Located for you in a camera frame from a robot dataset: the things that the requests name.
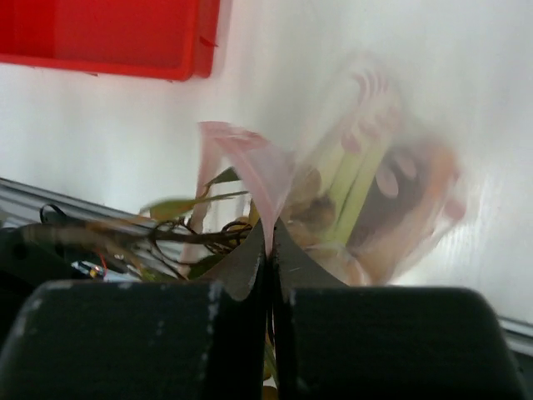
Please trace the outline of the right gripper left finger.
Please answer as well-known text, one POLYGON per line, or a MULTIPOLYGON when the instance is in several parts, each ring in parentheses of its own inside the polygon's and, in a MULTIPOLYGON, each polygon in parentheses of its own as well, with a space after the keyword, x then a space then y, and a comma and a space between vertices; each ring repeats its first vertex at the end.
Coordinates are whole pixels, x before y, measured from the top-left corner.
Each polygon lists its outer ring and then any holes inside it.
POLYGON ((262 228, 195 282, 51 280, 1 339, 4 399, 258 399, 262 228))

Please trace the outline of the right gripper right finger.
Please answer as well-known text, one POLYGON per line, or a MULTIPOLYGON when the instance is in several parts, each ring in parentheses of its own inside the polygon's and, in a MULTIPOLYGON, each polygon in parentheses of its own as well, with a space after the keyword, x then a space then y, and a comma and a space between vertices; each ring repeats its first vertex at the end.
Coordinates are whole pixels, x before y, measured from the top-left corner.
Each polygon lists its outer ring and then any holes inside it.
POLYGON ((526 399, 490 304, 463 287, 349 287, 274 230, 283 399, 526 399))

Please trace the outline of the bunch of tan longans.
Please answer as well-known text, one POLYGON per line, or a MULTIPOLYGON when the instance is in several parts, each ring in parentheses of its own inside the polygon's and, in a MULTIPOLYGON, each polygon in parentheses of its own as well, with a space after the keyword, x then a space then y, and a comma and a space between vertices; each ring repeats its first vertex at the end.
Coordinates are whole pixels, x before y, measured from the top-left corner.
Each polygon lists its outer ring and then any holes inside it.
POLYGON ((161 201, 148 208, 154 224, 143 233, 124 231, 138 218, 88 221, 56 209, 54 216, 41 213, 39 223, 21 227, 26 244, 58 250, 61 257, 81 265, 91 278, 103 278, 109 270, 142 281, 196 280, 204 277, 223 258, 242 245, 259 220, 253 208, 216 232, 192 226, 193 208, 234 198, 228 192, 216 196, 204 191, 199 198, 161 201), (171 257, 160 243, 199 246, 206 255, 192 261, 171 257))

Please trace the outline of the clear pink-dotted zip bag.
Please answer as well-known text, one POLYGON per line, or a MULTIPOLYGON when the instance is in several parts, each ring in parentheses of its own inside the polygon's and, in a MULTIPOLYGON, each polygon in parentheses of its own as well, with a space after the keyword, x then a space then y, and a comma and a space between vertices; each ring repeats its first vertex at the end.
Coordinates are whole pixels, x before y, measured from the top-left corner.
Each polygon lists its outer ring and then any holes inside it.
MULTIPOLYGON (((201 122, 199 128, 202 163, 198 196, 204 191, 211 195, 220 176, 220 162, 227 160, 251 200, 251 209, 258 211, 265 239, 271 242, 275 222, 282 222, 306 255, 350 286, 379 284, 370 282, 348 249, 349 238, 345 245, 324 238, 336 219, 329 191, 341 171, 342 159, 365 152, 368 143, 385 140, 390 142, 385 155, 395 146, 414 143, 442 143, 456 155, 447 142, 412 117, 390 70, 368 53, 345 61, 312 107, 306 125, 287 143, 229 122, 201 122)), ((459 177, 435 217, 432 233, 398 264, 385 283, 464 218, 466 199, 457 156, 456 160, 459 177)))

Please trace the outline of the orange purple sweet potato slice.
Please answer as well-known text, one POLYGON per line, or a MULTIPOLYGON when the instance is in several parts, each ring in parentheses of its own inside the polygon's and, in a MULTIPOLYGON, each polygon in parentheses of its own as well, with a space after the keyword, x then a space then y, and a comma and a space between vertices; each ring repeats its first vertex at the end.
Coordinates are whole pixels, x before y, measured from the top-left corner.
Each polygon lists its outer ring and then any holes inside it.
POLYGON ((458 177, 455 152, 445 144, 414 143, 386 153, 348 240, 371 283, 386 283, 432 233, 458 177))

